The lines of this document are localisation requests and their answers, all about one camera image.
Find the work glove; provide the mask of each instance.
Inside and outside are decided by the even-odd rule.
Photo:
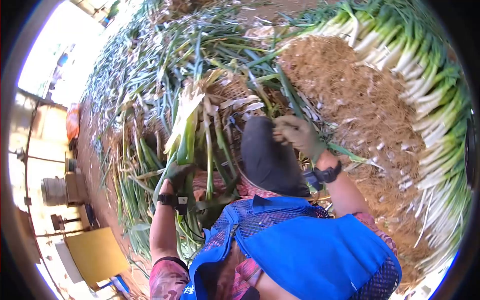
[[[232,182],[227,185],[225,192],[218,198],[214,198],[211,201],[197,201],[195,204],[198,210],[197,220],[202,225],[201,228],[211,229],[222,214],[223,208],[240,198],[235,196],[235,194],[237,194],[235,189],[239,180],[240,177],[237,175]]]
[[[316,163],[320,154],[327,148],[325,141],[315,128],[305,120],[295,116],[281,116],[273,120],[274,139],[283,145],[292,143],[293,147]]]
[[[196,167],[197,166],[195,164],[179,166],[176,161],[170,164],[165,178],[170,181],[174,192],[177,192],[183,186],[187,175],[192,173]]]

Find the blue vest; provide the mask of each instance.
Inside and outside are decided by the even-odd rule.
[[[305,199],[235,201],[205,235],[181,299],[207,299],[204,279],[218,272],[233,239],[277,284],[302,300],[388,299],[402,277],[390,248],[353,215],[331,219]]]

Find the black wristwatch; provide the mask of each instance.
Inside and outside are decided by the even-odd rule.
[[[160,194],[157,198],[157,205],[170,205],[173,209],[176,209],[179,215],[183,216],[187,213],[187,195],[172,195],[172,194]]]
[[[322,183],[334,182],[341,171],[342,163],[338,161],[335,168],[328,167],[326,170],[320,171],[319,168],[315,167],[313,170],[303,171],[302,175],[310,185],[320,191],[323,188]]]
[[[160,194],[157,198],[157,205],[170,205],[171,207],[175,208],[178,204],[178,198],[172,194]]]

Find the leg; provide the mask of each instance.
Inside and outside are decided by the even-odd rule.
[[[281,195],[310,197],[292,146],[273,139],[273,126],[267,117],[252,117],[245,124],[240,147],[248,179]]]

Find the worker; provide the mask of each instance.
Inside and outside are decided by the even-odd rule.
[[[292,148],[312,160],[336,218],[310,196]],[[190,268],[179,259],[175,192],[192,166],[174,166],[150,228],[152,299],[388,299],[401,280],[396,245],[307,121],[252,117],[241,155],[250,197],[227,205]]]

